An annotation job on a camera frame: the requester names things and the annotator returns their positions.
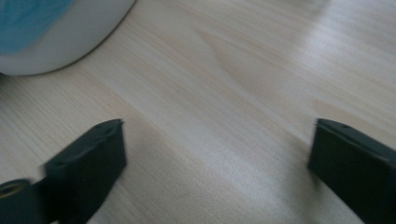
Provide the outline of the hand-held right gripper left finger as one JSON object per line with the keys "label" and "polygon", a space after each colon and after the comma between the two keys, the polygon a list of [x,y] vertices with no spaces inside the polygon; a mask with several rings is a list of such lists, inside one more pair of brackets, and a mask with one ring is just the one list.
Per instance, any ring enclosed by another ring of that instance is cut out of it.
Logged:
{"label": "hand-held right gripper left finger", "polygon": [[126,164],[121,119],[89,129],[44,165],[41,195],[48,221],[86,224]]}

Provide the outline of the white pedal bin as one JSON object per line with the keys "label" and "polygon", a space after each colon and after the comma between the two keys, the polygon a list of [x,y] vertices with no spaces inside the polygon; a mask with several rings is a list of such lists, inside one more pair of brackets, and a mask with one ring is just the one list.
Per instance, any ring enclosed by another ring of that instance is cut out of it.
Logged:
{"label": "white pedal bin", "polygon": [[63,68],[100,45],[136,0],[74,0],[32,45],[0,55],[0,74],[30,76]]}

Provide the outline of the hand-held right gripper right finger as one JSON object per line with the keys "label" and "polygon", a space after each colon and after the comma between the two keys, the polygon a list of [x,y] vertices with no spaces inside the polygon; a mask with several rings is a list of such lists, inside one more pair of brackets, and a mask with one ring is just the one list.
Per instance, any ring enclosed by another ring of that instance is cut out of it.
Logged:
{"label": "hand-held right gripper right finger", "polygon": [[307,167],[365,224],[396,224],[395,149],[318,119]]}

